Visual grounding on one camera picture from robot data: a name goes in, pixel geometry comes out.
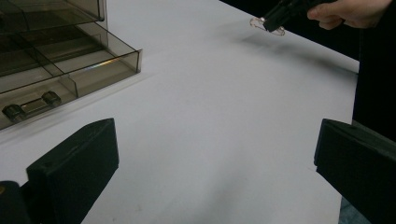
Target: finger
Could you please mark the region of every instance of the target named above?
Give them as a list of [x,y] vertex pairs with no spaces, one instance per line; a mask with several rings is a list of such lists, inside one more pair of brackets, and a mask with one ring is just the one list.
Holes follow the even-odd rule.
[[343,23],[343,20],[338,19],[335,21],[329,21],[329,22],[320,22],[319,26],[325,30],[332,30],[335,27],[339,26],[340,24]]
[[310,8],[307,12],[307,17],[310,20],[318,20],[332,15],[340,15],[343,10],[342,1],[338,0],[333,3],[323,3]]
[[332,22],[332,21],[338,21],[338,20],[341,20],[341,18],[339,16],[327,16],[327,17],[319,18],[318,21]]

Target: white tabletop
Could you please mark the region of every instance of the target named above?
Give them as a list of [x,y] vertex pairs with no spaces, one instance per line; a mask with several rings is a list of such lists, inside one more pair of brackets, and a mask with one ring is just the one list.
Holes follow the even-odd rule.
[[350,122],[358,62],[251,28],[215,0],[107,0],[142,72],[0,131],[0,180],[114,118],[120,168],[84,223],[335,224],[313,164],[321,120]]

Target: black object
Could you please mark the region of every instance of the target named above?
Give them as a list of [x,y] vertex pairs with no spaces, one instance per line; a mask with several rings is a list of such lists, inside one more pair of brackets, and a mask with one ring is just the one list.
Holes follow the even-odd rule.
[[322,121],[317,172],[373,224],[396,223],[396,143],[371,130]]
[[86,125],[31,164],[21,188],[0,182],[0,223],[81,223],[118,166],[114,119]]
[[267,31],[273,32],[301,12],[306,12],[309,8],[321,3],[333,1],[334,0],[280,0],[276,7],[265,14],[263,26]]

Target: plastic drawer unit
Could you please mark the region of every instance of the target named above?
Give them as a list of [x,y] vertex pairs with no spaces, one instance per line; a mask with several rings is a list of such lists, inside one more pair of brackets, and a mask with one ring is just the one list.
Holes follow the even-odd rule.
[[0,0],[0,129],[140,72],[106,0]]

